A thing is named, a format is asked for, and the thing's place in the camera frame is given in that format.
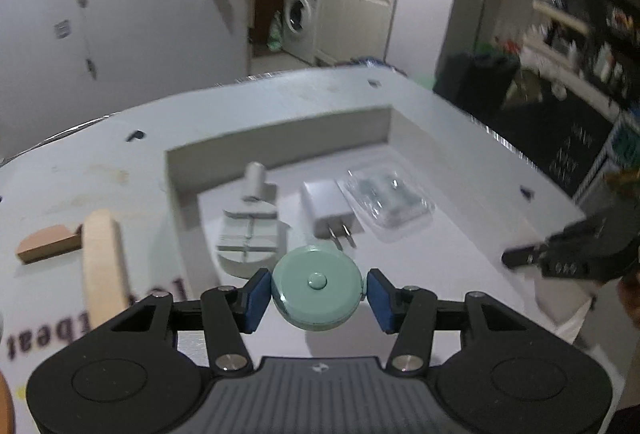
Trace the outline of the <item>grey watch link remover tool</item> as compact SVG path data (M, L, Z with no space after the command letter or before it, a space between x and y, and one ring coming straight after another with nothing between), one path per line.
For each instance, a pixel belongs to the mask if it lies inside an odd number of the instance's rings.
M216 253L230 276L250 279L258 269L273 269L281 257L277 206L267 199L266 168L250 162L240 200L224 209Z

